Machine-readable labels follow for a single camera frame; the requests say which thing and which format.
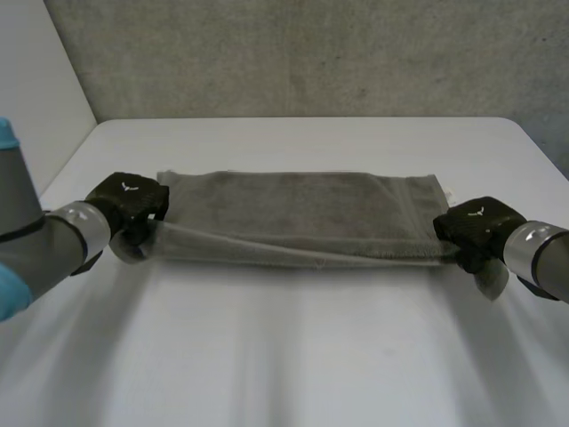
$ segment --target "white table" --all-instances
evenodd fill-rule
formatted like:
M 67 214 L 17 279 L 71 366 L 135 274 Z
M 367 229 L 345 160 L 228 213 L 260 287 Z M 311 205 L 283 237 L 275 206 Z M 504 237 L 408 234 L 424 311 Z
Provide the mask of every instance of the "white table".
M 115 171 L 435 173 L 569 228 L 569 182 L 499 118 L 119 120 L 44 193 Z M 121 264 L 107 251 L 0 325 L 0 424 L 569 424 L 569 307 L 516 279 L 490 303 L 454 267 L 307 272 Z

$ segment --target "gray towel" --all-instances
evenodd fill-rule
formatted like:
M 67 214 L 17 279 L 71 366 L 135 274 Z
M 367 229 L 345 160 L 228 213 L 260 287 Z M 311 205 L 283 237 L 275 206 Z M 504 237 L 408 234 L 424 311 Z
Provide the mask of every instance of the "gray towel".
M 448 209 L 434 175 L 164 172 L 158 180 L 170 187 L 168 213 L 137 254 L 116 239 L 125 261 L 373 267 L 440 265 L 456 252 L 433 230 Z

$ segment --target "gray robot arm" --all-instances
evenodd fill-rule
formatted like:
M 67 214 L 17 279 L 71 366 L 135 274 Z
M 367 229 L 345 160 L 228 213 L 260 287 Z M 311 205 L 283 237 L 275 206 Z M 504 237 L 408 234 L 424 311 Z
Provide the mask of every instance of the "gray robot arm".
M 0 117 L 0 320 L 25 310 L 64 278 L 89 270 L 117 233 L 148 237 L 168 189 L 114 173 L 83 201 L 44 213 L 10 123 Z
M 497 258 L 536 296 L 569 303 L 569 230 L 527 221 L 492 197 L 452 207 L 433 224 L 438 238 L 459 247 L 468 273 Z

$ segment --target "white wall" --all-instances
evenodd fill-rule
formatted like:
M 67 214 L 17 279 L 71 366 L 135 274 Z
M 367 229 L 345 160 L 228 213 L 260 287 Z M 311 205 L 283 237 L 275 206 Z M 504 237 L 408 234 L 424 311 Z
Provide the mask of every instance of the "white wall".
M 0 116 L 42 193 L 96 125 L 42 0 L 0 0 Z

